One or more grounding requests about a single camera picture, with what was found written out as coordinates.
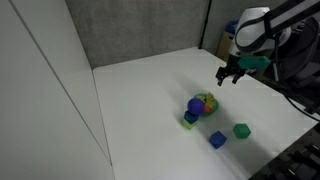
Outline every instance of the blue block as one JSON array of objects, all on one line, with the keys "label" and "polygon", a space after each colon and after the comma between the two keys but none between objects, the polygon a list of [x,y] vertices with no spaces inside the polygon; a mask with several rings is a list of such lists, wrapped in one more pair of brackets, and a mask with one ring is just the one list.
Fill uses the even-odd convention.
[{"label": "blue block", "polygon": [[193,115],[189,111],[186,111],[186,113],[184,113],[184,119],[188,121],[189,124],[195,123],[196,121],[198,121],[198,118],[199,116]]},{"label": "blue block", "polygon": [[211,135],[209,141],[214,148],[218,149],[227,141],[227,138],[220,131],[217,131]]}]

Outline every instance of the white tabletop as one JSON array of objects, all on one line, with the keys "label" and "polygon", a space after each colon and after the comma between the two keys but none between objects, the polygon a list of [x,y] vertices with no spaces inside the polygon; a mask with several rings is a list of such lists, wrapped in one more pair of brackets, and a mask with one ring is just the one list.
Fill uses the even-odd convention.
[{"label": "white tabletop", "polygon": [[[116,180],[247,179],[316,124],[249,76],[219,87],[224,64],[190,48],[94,70]],[[207,92],[218,111],[186,130],[187,102]],[[248,139],[236,139],[236,123],[248,124]],[[215,150],[217,130],[228,140]]]}]

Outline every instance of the white wall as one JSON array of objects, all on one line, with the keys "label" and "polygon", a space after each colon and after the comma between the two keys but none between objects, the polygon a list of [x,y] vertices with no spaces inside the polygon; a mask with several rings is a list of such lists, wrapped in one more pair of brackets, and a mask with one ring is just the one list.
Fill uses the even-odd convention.
[{"label": "white wall", "polygon": [[109,157],[94,79],[64,0],[12,0]]},{"label": "white wall", "polygon": [[7,0],[0,1],[0,179],[113,180],[112,167]]}]

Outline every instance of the purple ball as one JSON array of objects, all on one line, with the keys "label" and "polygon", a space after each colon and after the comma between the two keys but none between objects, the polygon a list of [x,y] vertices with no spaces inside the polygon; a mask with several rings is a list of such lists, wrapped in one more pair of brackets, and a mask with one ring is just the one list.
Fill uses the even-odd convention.
[{"label": "purple ball", "polygon": [[199,116],[204,111],[204,102],[200,99],[193,98],[188,102],[188,111],[193,114]]}]

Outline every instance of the cable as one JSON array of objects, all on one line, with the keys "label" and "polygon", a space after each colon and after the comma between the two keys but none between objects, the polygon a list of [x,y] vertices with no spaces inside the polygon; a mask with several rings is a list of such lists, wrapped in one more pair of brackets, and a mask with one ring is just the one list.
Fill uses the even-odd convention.
[{"label": "cable", "polygon": [[198,47],[199,49],[202,49],[203,39],[204,39],[204,36],[206,34],[208,19],[209,19],[210,10],[211,10],[211,4],[212,4],[212,0],[209,0],[207,15],[206,15],[206,19],[204,20],[204,26],[203,26],[202,35],[201,35],[201,38],[200,38],[199,47]]},{"label": "cable", "polygon": [[[279,51],[279,44],[280,44],[280,36],[281,36],[280,33],[278,33],[278,34],[275,35],[275,60],[276,60],[276,70],[278,71],[277,73],[278,73],[278,76],[279,76],[279,80],[281,81],[281,80],[282,80],[282,77],[281,77],[281,73],[279,73],[279,58],[278,58],[278,51]],[[293,91],[291,90],[290,87],[286,86],[285,83],[284,83],[284,85],[285,85],[285,87],[286,87],[291,93],[297,95],[295,92],[293,92]],[[284,97],[287,99],[287,101],[288,101],[296,110],[298,110],[298,111],[301,112],[302,114],[308,116],[309,118],[311,118],[311,119],[313,119],[313,120],[315,120],[315,121],[317,121],[317,122],[320,122],[320,119],[317,119],[317,118],[311,116],[310,114],[304,112],[302,109],[300,109],[299,107],[297,107],[297,106],[291,101],[291,99],[289,99],[289,97],[288,97],[287,95],[284,95]],[[316,108],[312,107],[312,106],[310,106],[310,107],[308,107],[308,108],[312,109],[312,110],[315,111],[315,112],[318,112],[318,110],[317,110]]]}]

